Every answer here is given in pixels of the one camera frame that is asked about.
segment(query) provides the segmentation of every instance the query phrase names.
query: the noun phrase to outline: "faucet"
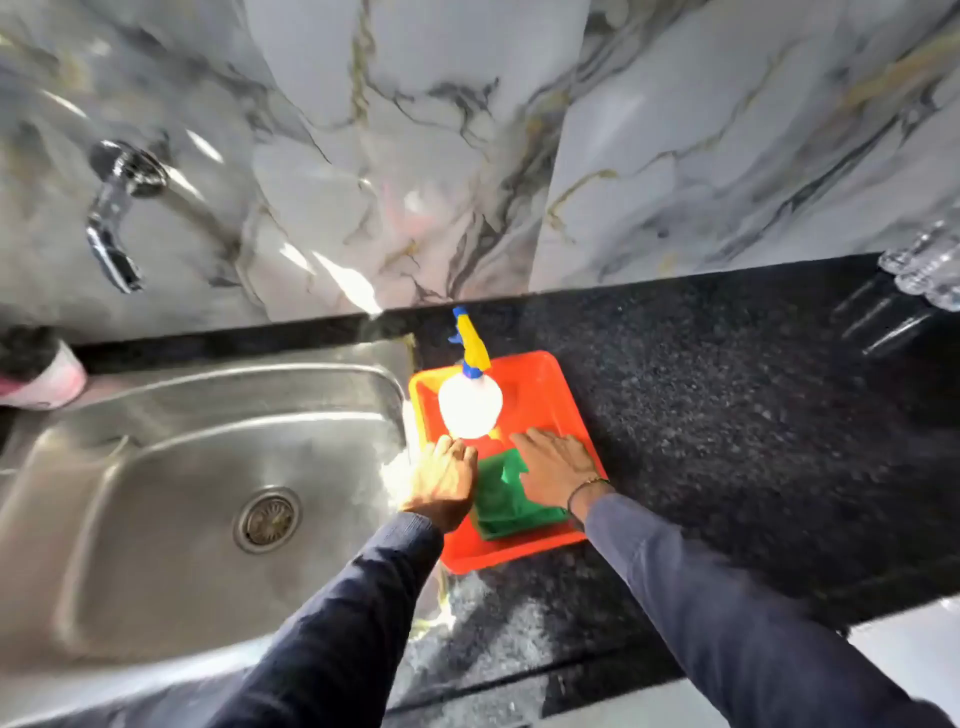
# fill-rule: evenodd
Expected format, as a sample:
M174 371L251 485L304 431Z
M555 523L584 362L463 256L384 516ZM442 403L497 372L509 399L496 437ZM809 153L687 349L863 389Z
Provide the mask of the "faucet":
M139 291L143 276L120 242L120 223L134 198L155 197L166 189L169 177L156 157L123 141L94 144L89 162L103 185L86 215L86 242L117 289Z

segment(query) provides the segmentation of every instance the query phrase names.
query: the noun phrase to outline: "drain strainer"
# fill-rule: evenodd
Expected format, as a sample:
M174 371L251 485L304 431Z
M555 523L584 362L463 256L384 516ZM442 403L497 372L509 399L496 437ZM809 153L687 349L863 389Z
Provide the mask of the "drain strainer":
M233 527L237 545L264 553L285 544L300 525L300 501L287 488L270 488L247 501Z

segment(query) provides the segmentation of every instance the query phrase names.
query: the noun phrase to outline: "hand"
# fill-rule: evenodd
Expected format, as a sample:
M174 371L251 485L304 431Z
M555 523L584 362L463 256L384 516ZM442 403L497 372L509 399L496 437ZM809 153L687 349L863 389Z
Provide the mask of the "hand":
M587 448L573 435L558 437L552 432L531 427L525 433L511 435L510 439L530 471L520 474L520 482L527 497L535 503L566 508L577 488L600 478ZM598 479L577 491L570 510L584 522L593 502L612 492L610 483Z
M436 445L424 446L411 478L412 492L400 510L419 513L449 533L469 513L476 482L476 448L442 435Z

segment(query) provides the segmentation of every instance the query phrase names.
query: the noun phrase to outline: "black granite countertop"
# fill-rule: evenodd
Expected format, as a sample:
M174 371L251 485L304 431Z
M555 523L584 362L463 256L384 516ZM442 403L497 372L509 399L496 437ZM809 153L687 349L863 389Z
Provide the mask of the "black granite countertop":
M947 319L885 359L853 355L828 314L873 271L844 258L469 310L491 356L557 356L621 492L843 627L960 591L960 330ZM81 357L104 373L413 332L433 368L461 355L452 323L448 307L417 309ZM679 676L589 545L451 581L456 623L410 645L388 725L513 725ZM145 701L126 725L153 725L161 705L184 725L185 706L231 685Z

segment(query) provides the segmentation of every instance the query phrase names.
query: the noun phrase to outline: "white spray bottle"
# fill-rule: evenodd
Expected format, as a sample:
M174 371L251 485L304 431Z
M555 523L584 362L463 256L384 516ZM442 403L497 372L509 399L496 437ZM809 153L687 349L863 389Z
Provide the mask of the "white spray bottle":
M503 409L503 392L492 377L484 374L490 368L490 356L467 310L457 306L453 315L457 319L457 335L450 341L464 345L464 365L441 385L437 399L450 435L476 440L496 426Z

